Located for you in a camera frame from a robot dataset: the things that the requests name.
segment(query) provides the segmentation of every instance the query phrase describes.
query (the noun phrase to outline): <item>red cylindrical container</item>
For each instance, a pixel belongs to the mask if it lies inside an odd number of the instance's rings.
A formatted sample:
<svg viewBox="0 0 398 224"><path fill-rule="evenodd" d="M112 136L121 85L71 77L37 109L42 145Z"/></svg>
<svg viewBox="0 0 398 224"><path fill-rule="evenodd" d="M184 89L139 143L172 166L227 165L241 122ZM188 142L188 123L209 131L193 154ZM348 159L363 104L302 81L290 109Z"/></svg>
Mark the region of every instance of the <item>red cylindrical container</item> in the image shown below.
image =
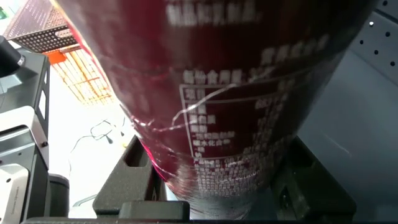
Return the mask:
<svg viewBox="0 0 398 224"><path fill-rule="evenodd" d="M235 219L374 1L58 0L192 218Z"/></svg>

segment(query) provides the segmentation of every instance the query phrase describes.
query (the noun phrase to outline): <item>orange basket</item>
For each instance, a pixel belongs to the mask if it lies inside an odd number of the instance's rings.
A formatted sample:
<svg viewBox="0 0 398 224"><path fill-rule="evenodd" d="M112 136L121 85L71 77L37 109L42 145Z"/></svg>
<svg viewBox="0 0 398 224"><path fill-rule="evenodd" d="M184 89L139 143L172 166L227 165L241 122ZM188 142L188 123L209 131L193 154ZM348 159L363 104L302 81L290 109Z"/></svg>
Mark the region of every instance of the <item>orange basket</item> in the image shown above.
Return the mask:
<svg viewBox="0 0 398 224"><path fill-rule="evenodd" d="M91 56L78 45L45 53L63 82L84 105L114 102L112 91Z"/></svg>

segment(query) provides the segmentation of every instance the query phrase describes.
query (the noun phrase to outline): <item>metal mesh panel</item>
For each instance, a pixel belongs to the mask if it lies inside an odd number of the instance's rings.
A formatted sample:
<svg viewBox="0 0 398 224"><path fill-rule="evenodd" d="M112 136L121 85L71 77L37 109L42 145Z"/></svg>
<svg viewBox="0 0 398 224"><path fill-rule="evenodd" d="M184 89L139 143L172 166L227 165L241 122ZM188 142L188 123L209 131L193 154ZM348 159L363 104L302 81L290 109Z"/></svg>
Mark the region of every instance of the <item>metal mesh panel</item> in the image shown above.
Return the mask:
<svg viewBox="0 0 398 224"><path fill-rule="evenodd" d="M4 36L33 52L48 52L77 44L62 15L49 0L27 0Z"/></svg>

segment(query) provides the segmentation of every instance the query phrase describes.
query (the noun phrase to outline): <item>gray metal panel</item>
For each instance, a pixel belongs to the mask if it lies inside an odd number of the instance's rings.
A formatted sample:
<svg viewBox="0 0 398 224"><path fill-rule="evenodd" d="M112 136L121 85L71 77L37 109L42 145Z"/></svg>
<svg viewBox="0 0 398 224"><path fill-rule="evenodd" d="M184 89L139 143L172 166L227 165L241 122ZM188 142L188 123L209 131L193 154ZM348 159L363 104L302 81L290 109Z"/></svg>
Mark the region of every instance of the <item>gray metal panel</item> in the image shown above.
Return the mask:
<svg viewBox="0 0 398 224"><path fill-rule="evenodd" d="M298 133L355 199L355 220L398 220L398 20L393 16L398 17L398 0L386 6L380 1Z"/></svg>
<svg viewBox="0 0 398 224"><path fill-rule="evenodd" d="M398 24L373 12L351 44L351 49L398 85Z"/></svg>
<svg viewBox="0 0 398 224"><path fill-rule="evenodd" d="M398 18L398 1L397 0L382 0L377 4L377 10Z"/></svg>

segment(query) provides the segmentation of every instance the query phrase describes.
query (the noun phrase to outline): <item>white floor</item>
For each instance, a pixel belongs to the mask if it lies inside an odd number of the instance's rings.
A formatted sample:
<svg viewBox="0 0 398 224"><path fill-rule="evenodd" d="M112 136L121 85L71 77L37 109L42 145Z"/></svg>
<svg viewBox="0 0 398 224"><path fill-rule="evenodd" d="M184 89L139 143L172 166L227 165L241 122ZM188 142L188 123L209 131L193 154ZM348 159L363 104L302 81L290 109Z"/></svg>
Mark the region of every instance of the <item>white floor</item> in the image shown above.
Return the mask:
<svg viewBox="0 0 398 224"><path fill-rule="evenodd" d="M98 141L89 136L90 129L107 119L116 125L109 137ZM77 201L97 194L113 167L124 152L123 143L129 141L134 131L125 119L118 105L86 108L74 97L61 78L52 71L50 74L50 112L49 112L50 173L60 174L70 180L71 217L93 217L89 203L81 208L72 208ZM111 130L102 124L93 131L95 135Z"/></svg>

